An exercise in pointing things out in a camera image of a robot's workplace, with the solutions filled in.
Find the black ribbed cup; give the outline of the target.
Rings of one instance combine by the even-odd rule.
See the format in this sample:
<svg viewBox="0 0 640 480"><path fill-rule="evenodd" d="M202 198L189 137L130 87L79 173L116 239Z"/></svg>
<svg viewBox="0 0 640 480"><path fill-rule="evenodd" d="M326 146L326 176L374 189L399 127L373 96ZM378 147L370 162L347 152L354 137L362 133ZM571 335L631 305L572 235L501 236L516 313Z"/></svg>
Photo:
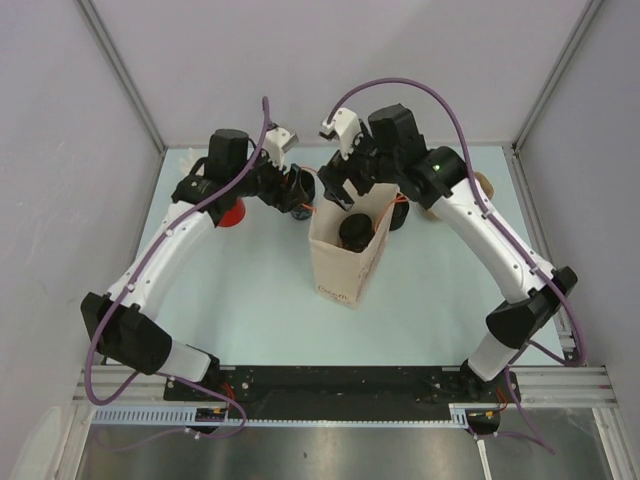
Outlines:
<svg viewBox="0 0 640 480"><path fill-rule="evenodd" d="M393 203L389 230L396 231L400 229L404 225L409 211L409 201L403 195L398 194Z"/></svg>
<svg viewBox="0 0 640 480"><path fill-rule="evenodd" d="M301 168L300 180L304 199L290 212L290 215L295 220L305 221L312 217L315 209L316 182L313 172L305 167Z"/></svg>

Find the black cup lid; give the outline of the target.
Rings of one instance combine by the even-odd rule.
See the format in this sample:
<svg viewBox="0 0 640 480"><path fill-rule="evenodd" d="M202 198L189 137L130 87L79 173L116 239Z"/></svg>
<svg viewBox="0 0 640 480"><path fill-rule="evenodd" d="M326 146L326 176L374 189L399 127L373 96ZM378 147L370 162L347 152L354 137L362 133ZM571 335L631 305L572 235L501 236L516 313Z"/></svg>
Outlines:
<svg viewBox="0 0 640 480"><path fill-rule="evenodd" d="M364 213L356 213L346 217L339 227L339 238L343 236L357 235L365 231L374 231L372 219Z"/></svg>

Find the translucent bag with orange handles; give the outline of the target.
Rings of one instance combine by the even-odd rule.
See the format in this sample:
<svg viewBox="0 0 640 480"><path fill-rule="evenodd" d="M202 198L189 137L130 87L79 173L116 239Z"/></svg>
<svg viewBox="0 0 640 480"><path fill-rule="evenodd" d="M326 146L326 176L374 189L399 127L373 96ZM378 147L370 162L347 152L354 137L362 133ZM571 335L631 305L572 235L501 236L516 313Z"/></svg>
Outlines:
<svg viewBox="0 0 640 480"><path fill-rule="evenodd" d="M354 200L352 208L345 211L320 196L311 216L308 239L317 293L356 309L386 248L399 188L395 184L376 184L363 196L349 182L345 189ZM342 223L357 214L371 220L372 238L361 252L346 249L339 236Z"/></svg>

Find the translucent dark single cup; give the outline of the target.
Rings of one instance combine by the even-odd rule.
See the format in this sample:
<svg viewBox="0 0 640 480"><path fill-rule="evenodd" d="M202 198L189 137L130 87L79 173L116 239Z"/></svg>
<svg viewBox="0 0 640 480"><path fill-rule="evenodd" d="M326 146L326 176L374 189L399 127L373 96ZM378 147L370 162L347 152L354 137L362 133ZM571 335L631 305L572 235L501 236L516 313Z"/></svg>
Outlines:
<svg viewBox="0 0 640 480"><path fill-rule="evenodd" d="M373 230L351 236L341 235L341 247L350 252L361 253L368 247L374 236L375 233Z"/></svg>

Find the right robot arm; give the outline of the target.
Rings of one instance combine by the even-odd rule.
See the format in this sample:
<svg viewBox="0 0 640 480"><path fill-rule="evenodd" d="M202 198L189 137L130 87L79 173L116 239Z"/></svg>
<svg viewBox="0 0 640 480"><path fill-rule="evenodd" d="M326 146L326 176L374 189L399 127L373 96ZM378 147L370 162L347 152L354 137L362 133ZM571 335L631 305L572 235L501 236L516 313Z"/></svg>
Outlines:
<svg viewBox="0 0 640 480"><path fill-rule="evenodd" d="M339 148L319 170L327 200L344 211L376 184L398 186L401 194L449 225L489 271L504 300L486 318L487 333L463 363L461 388L473 401L497 389L497 377L559 310L578 282L568 266L539 256L505 223L451 148L428 148L414 115L396 104L366 121L340 108L320 127L321 137Z"/></svg>

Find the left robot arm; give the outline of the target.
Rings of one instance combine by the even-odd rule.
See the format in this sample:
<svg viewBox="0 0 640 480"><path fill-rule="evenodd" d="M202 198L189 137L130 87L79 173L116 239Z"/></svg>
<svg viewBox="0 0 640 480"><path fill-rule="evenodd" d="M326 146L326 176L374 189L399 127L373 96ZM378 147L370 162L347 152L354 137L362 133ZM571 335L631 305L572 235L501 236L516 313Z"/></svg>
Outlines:
<svg viewBox="0 0 640 480"><path fill-rule="evenodd" d="M105 294L83 299L81 314L98 353L145 375L185 378L187 389L202 400L219 392L216 359L173 339L156 317L188 255L242 199L257 197L282 213L311 203L308 172L284 163L297 141L293 131L271 124L249 164L253 142L247 133L218 129L211 135L206 156L186 165L147 247Z"/></svg>

